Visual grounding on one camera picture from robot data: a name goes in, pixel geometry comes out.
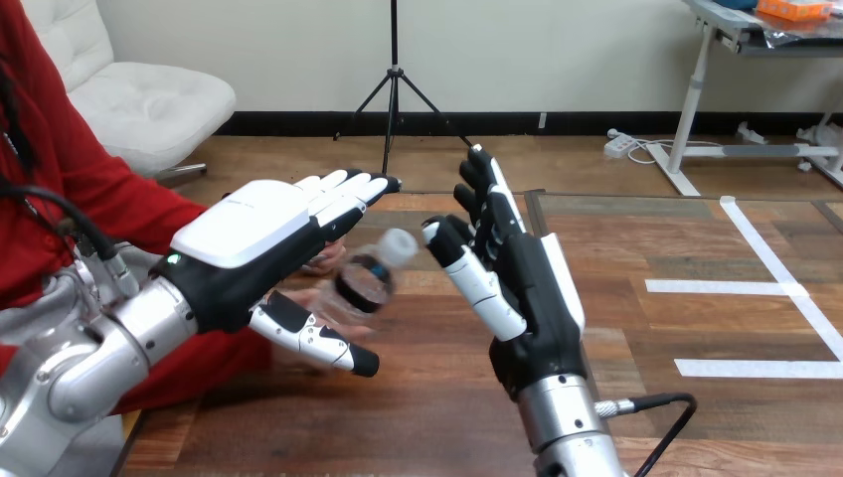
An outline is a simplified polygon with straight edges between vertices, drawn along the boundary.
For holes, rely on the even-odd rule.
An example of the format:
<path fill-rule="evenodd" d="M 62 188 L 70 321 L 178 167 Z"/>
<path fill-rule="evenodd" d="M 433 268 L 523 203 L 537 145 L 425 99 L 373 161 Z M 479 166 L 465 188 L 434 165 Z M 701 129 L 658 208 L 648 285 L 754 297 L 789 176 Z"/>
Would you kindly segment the person's hand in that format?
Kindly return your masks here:
<path fill-rule="evenodd" d="M 328 242 L 316 257 L 302 266 L 302 270 L 305 274 L 311 276 L 328 275 L 340 265 L 346 253 L 347 249 L 342 238 Z M 314 284 L 298 289 L 276 287 L 275 290 L 313 313 L 317 325 L 327 325 L 349 340 L 359 340 L 371 336 L 374 333 L 372 328 L 365 325 L 344 325 L 330 319 L 326 320 L 325 316 L 320 314 L 316 310 L 316 306 L 312 304 L 319 295 L 318 287 L 318 284 Z"/>

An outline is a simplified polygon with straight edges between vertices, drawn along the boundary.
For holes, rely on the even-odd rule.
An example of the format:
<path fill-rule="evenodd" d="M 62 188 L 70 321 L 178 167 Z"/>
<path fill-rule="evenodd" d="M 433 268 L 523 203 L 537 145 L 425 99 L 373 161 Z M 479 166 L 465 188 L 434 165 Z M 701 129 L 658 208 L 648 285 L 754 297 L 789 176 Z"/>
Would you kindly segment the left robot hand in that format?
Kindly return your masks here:
<path fill-rule="evenodd" d="M 295 183 L 251 181 L 173 236 L 143 290 L 168 303 L 190 335 L 249 327 L 280 347 L 371 378 L 377 354 L 317 324 L 273 288 L 401 188 L 395 177 L 356 169 Z"/>

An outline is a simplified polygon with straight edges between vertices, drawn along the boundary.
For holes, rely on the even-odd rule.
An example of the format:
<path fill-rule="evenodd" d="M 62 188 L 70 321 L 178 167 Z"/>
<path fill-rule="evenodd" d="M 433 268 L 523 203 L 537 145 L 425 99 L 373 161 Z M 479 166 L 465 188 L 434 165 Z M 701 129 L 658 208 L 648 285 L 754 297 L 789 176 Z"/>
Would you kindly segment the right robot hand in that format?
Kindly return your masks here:
<path fill-rule="evenodd" d="M 422 224 L 427 250 L 493 334 L 489 358 L 511 400 L 554 375 L 586 376 L 585 313 L 560 243 L 530 234 L 496 158 L 475 144 L 453 197 L 468 213 Z"/>

